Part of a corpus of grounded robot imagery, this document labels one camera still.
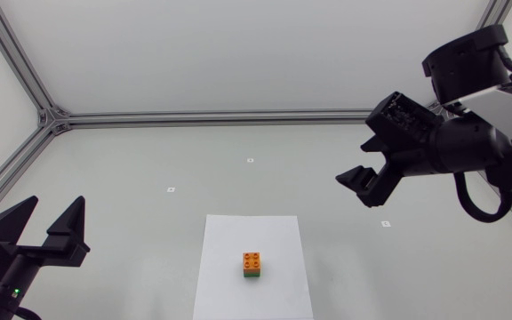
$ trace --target orange lego brick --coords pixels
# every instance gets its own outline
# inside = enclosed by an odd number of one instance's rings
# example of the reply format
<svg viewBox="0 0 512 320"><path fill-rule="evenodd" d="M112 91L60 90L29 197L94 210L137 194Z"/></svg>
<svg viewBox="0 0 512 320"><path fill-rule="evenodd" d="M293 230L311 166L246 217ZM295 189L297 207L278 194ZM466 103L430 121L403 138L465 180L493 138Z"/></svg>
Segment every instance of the orange lego brick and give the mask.
<svg viewBox="0 0 512 320"><path fill-rule="evenodd" d="M260 276L260 253L245 252L243 253L243 270L244 276Z"/></svg>

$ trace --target metal frame bar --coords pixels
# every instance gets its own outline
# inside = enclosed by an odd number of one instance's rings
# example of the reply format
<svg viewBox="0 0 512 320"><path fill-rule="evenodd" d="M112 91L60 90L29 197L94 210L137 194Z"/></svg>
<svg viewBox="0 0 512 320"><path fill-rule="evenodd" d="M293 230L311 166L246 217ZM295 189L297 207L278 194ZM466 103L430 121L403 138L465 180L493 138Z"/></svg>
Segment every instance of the metal frame bar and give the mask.
<svg viewBox="0 0 512 320"><path fill-rule="evenodd" d="M476 29L503 23L511 6L512 0L489 0Z"/></svg>
<svg viewBox="0 0 512 320"><path fill-rule="evenodd" d="M477 28L499 24L512 0L490 0ZM71 129L198 125L361 124L371 113L359 110L284 110L247 112L144 112L70 115L45 89L0 7L0 51L35 105L39 128L0 167L0 201L54 136Z"/></svg>
<svg viewBox="0 0 512 320"><path fill-rule="evenodd" d="M0 202L53 138L51 127L37 128L0 167Z"/></svg>
<svg viewBox="0 0 512 320"><path fill-rule="evenodd" d="M72 115L68 122L73 129L198 125L359 124L363 123L370 113L369 109L112 113Z"/></svg>

